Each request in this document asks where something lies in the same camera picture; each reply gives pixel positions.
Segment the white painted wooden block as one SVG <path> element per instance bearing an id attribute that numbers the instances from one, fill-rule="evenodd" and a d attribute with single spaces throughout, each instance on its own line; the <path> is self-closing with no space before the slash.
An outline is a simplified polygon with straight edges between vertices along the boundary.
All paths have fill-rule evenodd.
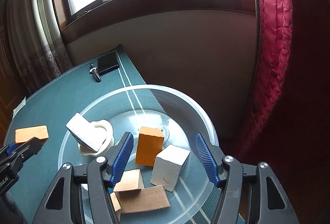
<path id="1" fill-rule="evenodd" d="M 151 183 L 173 192 L 189 155 L 190 150 L 174 145 L 166 147 L 156 156 Z"/>

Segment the white power adapter plug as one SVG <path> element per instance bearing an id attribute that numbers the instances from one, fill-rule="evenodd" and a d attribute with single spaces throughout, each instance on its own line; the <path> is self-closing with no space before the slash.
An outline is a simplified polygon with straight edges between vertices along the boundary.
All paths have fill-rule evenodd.
<path id="1" fill-rule="evenodd" d="M 66 127 L 80 144 L 93 151 L 98 151 L 104 141 L 104 139 L 92 139 L 92 136 L 96 134 L 94 125 L 88 122 L 79 113 L 76 113 L 68 121 Z"/>

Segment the black smartphone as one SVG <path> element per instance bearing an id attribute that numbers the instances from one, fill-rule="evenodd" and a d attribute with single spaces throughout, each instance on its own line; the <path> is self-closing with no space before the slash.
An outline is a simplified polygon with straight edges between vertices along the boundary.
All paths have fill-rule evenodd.
<path id="1" fill-rule="evenodd" d="M 97 68 L 99 75 L 104 75 L 119 68 L 119 62 L 116 52 L 110 52 L 104 56 L 101 56 L 97 60 Z"/>

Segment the light wooden block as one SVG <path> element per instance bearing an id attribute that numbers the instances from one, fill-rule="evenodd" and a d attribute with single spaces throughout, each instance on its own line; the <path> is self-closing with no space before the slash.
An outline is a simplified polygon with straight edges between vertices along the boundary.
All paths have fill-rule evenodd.
<path id="1" fill-rule="evenodd" d="M 140 213 L 169 208 L 166 191 L 162 185 L 139 190 L 116 192 L 122 213 Z"/>

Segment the black wristwatch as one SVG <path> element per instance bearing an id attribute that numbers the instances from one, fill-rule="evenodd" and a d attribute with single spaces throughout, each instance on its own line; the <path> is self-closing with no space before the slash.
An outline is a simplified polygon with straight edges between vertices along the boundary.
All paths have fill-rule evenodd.
<path id="1" fill-rule="evenodd" d="M 90 63 L 90 74 L 92 74 L 97 82 L 101 82 L 101 77 L 98 73 L 98 67 L 94 63 Z"/>

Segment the plain wooden cube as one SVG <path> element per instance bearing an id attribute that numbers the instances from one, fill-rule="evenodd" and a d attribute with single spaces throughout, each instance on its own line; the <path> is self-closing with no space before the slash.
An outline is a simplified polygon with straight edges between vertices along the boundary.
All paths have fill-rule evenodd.
<path id="1" fill-rule="evenodd" d="M 114 192 L 127 192 L 144 189 L 143 178 L 140 169 L 125 171 L 121 181 L 116 183 Z"/>

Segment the small white ceramic dish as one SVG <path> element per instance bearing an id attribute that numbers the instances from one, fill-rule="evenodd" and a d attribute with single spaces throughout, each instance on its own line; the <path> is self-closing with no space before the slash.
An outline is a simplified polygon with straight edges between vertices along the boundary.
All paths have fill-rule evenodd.
<path id="1" fill-rule="evenodd" d="M 81 144 L 78 144 L 79 152 L 84 156 L 93 156 L 95 158 L 98 156 L 104 156 L 115 144 L 112 125 L 107 120 L 93 121 L 91 124 L 94 125 L 96 131 L 96 134 L 92 136 L 92 139 L 104 139 L 104 141 L 98 151 L 93 151 L 85 146 L 82 146 Z"/>

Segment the clear glass bowl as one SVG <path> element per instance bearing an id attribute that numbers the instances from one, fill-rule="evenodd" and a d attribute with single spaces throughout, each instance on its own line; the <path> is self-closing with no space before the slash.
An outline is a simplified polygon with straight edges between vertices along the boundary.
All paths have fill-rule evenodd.
<path id="1" fill-rule="evenodd" d="M 115 147 L 100 154 L 105 168 L 93 167 L 91 179 L 105 176 L 121 206 L 120 223 L 210 223 L 205 202 L 213 184 L 196 148 L 196 137 L 218 145 L 206 112 L 187 95 L 159 85 L 135 85 L 113 91 L 83 112 L 88 121 L 107 121 Z"/>

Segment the brown wooden wedge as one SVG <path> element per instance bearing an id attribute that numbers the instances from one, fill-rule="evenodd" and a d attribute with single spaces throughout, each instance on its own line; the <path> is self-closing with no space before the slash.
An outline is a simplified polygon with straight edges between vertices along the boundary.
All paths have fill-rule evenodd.
<path id="1" fill-rule="evenodd" d="M 38 138 L 39 140 L 45 141 L 49 138 L 48 129 L 46 125 L 26 127 L 15 130 L 15 143 L 25 143 L 32 138 Z"/>

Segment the orange wooden block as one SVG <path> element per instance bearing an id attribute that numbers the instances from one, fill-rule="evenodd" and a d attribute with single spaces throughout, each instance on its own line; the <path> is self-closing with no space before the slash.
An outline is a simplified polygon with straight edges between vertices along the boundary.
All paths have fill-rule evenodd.
<path id="1" fill-rule="evenodd" d="M 154 166 L 156 156 L 162 151 L 164 134 L 160 129 L 142 126 L 140 128 L 135 163 Z"/>

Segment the patterned beige curtain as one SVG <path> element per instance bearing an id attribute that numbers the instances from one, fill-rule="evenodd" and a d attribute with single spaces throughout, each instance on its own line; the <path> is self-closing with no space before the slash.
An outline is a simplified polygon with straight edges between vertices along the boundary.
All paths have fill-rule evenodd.
<path id="1" fill-rule="evenodd" d="M 73 67 L 60 34 L 53 0 L 5 0 L 9 48 L 32 94 Z"/>

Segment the red quilted curtain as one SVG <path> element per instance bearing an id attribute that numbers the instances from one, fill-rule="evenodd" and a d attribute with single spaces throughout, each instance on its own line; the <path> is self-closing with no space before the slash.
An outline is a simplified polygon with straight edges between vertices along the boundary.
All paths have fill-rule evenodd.
<path id="1" fill-rule="evenodd" d="M 289 64 L 292 40 L 292 0 L 258 0 L 259 53 L 238 156 L 252 147 L 279 100 Z"/>

